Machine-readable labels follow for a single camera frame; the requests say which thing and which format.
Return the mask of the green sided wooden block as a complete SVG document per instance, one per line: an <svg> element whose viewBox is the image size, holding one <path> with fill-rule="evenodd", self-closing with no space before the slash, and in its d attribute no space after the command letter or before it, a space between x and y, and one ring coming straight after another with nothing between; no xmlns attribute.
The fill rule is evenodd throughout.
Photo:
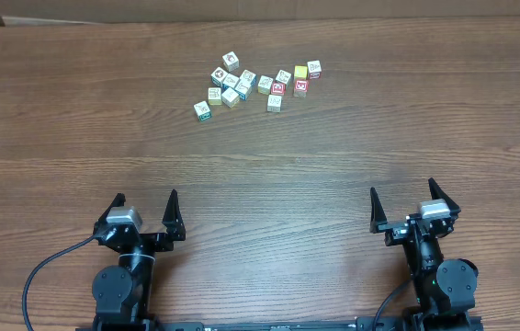
<svg viewBox="0 0 520 331"><path fill-rule="evenodd" d="M212 117L211 109L206 101L201 101L195 104L194 110L199 121L209 120Z"/></svg>

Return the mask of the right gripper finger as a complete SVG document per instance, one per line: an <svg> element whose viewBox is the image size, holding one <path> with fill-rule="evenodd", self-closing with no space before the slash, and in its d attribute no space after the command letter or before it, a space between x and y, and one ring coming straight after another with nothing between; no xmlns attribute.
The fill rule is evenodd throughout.
<svg viewBox="0 0 520 331"><path fill-rule="evenodd" d="M384 232L388 220L381 205L379 195L374 187L370 188L371 216L369 231L373 234Z"/></svg>
<svg viewBox="0 0 520 331"><path fill-rule="evenodd" d="M461 212L460 207L440 188L437 182L430 177L428 186L433 200L443 200L450 209L451 215L458 215Z"/></svg>

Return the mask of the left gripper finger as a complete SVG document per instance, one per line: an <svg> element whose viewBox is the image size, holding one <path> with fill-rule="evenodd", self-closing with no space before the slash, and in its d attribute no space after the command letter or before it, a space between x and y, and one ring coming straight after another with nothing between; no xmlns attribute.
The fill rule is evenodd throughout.
<svg viewBox="0 0 520 331"><path fill-rule="evenodd" d="M186 228L179 208L178 194L175 189L171 191L167 201L162 224L166 228L166 234L171 241L186 240Z"/></svg>
<svg viewBox="0 0 520 331"><path fill-rule="evenodd" d="M105 220L111 211L112 208L123 207L126 202L125 195L123 193L118 193L109 206L105 209L102 215L99 217L100 220Z"/></svg>

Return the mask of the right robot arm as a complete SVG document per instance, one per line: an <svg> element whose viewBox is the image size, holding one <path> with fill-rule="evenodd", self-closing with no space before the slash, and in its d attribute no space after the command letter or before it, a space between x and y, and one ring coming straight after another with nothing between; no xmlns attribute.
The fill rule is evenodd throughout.
<svg viewBox="0 0 520 331"><path fill-rule="evenodd" d="M381 330L480 331L481 318L471 316L475 307L478 268L463 258L446 259L438 240L454 231L460 207L428 179L431 199L418 204L417 211L402 222L390 223L372 188L369 191L371 216L369 231L385 234L385 245L400 245L406 256L410 278L388 295L372 319L370 328ZM412 285L418 304L404 309L400 317L381 320L390 301Z"/></svg>

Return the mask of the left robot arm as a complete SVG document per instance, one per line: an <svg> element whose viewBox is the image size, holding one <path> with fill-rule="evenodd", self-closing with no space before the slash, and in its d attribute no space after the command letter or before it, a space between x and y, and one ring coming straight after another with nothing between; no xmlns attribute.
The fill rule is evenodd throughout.
<svg viewBox="0 0 520 331"><path fill-rule="evenodd" d="M101 269L92 283L96 300L93 330L161 330L159 319L149 313L155 255L174 249L186 239L178 194L171 191L163 232L143 233L142 218L119 193L94 225L97 242L119 254L118 263Z"/></svg>

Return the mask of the yellow sided gift block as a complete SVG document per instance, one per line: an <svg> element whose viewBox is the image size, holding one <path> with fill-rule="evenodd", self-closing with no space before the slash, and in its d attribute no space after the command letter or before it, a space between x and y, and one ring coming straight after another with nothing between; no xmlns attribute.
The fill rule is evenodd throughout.
<svg viewBox="0 0 520 331"><path fill-rule="evenodd" d="M222 90L220 87L208 88L208 102L211 106L218 106L222 104L221 100Z"/></svg>

